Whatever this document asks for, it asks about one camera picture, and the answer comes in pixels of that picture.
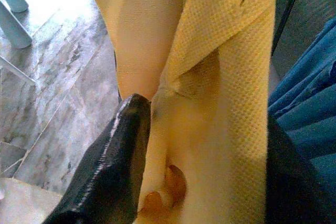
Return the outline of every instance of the black shiny object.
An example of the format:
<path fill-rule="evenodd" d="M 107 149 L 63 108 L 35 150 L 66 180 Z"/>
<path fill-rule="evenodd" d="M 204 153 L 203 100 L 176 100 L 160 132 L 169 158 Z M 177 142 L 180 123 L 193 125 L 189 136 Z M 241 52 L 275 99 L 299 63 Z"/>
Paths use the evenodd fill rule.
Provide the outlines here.
<path fill-rule="evenodd" d="M 85 152 L 60 203 L 43 224 L 133 223 L 150 131 L 150 103 L 124 100 Z"/>

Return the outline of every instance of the marble floor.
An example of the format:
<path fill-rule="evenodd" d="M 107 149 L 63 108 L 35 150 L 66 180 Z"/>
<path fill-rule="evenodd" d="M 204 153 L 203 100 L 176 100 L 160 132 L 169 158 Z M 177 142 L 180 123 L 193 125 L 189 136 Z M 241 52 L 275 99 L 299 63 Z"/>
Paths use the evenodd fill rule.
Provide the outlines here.
<path fill-rule="evenodd" d="M 36 85 L 1 70 L 0 176 L 62 194 L 118 104 L 113 46 L 93 0 L 26 1 L 15 16 L 33 44 L 0 30 L 0 54 Z"/>

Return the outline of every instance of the yellow textured cloth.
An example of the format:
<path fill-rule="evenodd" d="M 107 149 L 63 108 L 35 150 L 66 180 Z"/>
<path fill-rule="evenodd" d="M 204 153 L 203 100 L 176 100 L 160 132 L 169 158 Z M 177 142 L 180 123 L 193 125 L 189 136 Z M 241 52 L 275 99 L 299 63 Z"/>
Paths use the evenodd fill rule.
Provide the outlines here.
<path fill-rule="evenodd" d="M 122 95 L 150 98 L 161 74 L 139 207 L 174 164 L 187 194 L 171 223 L 263 222 L 275 0 L 96 1 Z"/>

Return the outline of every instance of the yellow fabric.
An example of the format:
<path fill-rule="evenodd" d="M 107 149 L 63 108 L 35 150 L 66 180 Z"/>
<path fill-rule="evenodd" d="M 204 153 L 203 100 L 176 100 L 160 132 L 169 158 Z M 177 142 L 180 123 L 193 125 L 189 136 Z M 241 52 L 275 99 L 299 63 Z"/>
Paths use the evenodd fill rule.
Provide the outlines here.
<path fill-rule="evenodd" d="M 275 0 L 96 1 L 122 94 L 150 98 L 161 74 L 139 207 L 174 164 L 187 194 L 171 223 L 263 222 Z"/>

